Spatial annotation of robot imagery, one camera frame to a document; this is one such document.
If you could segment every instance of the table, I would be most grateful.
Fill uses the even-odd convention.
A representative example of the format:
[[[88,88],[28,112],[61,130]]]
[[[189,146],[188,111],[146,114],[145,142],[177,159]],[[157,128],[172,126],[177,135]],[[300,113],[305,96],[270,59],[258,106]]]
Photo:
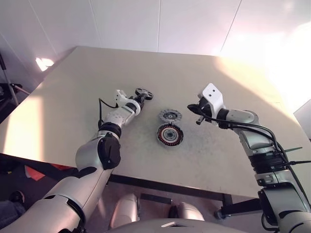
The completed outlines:
[[[0,152],[47,163],[75,166],[77,149],[94,136],[98,98],[114,105],[115,89],[137,87],[155,97],[122,131],[121,163],[113,174],[197,190],[257,197],[259,187],[238,136],[187,109],[213,83],[230,109],[252,110],[270,128],[291,160],[310,160],[311,144],[264,73],[225,58],[77,47],[0,125]],[[156,131],[161,110],[183,115],[183,143],[161,146]],[[104,108],[104,115],[110,111]],[[310,165],[294,166],[309,199]]]

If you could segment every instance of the gear wheel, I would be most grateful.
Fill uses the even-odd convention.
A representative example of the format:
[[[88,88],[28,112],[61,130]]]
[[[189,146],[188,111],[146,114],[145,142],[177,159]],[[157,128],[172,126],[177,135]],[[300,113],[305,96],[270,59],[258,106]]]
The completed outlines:
[[[174,109],[165,109],[162,110],[159,114],[159,117],[164,122],[176,123],[181,120],[181,113]]]
[[[161,125],[156,134],[158,140],[168,147],[179,145],[184,138],[183,131],[171,123]]]
[[[150,91],[148,91],[146,89],[143,89],[143,88],[136,88],[135,94],[138,95],[138,96],[142,95],[142,94],[145,94],[146,95],[146,100],[152,100],[152,98],[154,97],[154,95]]]

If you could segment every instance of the metal gear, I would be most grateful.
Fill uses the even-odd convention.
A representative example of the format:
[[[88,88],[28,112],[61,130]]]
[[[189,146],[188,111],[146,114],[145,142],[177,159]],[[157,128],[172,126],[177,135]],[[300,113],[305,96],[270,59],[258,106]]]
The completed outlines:
[[[165,109],[162,110],[159,114],[161,120],[167,123],[176,123],[181,120],[181,113],[174,109]]]
[[[179,145],[184,138],[183,131],[171,123],[161,125],[158,128],[156,135],[158,140],[168,147]]]

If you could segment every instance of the white bracket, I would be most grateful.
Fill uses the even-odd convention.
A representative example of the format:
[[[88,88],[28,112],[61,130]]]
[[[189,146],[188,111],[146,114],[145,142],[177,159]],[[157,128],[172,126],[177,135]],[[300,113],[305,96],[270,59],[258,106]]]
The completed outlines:
[[[225,108],[222,93],[214,86],[214,84],[208,84],[204,90],[198,94],[199,98],[204,97],[212,112],[212,118],[217,118],[217,114],[220,109]]]
[[[140,113],[140,105],[135,100],[128,99],[127,95],[125,94],[125,92],[123,90],[116,90],[115,100],[116,100],[118,106],[123,106],[123,105],[126,105],[127,103],[134,104],[136,107],[135,115],[137,116]]]

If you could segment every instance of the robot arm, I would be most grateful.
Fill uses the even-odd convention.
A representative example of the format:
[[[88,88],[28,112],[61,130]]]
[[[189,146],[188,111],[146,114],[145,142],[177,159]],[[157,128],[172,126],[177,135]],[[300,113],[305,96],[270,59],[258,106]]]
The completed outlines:
[[[267,221],[279,226],[281,233],[310,232],[309,202],[273,133],[260,126],[254,112],[226,109],[221,92],[211,83],[198,97],[198,104],[188,105],[201,116],[197,124],[205,120],[220,128],[232,129],[239,136],[256,172],[257,183],[263,187],[258,195]]]
[[[127,98],[117,90],[118,108],[110,112],[94,139],[81,146],[76,153],[79,173],[57,183],[18,220],[2,229],[2,233],[45,232],[82,233],[113,168],[120,160],[121,129],[137,116],[145,100],[153,95],[138,88],[137,96]]]

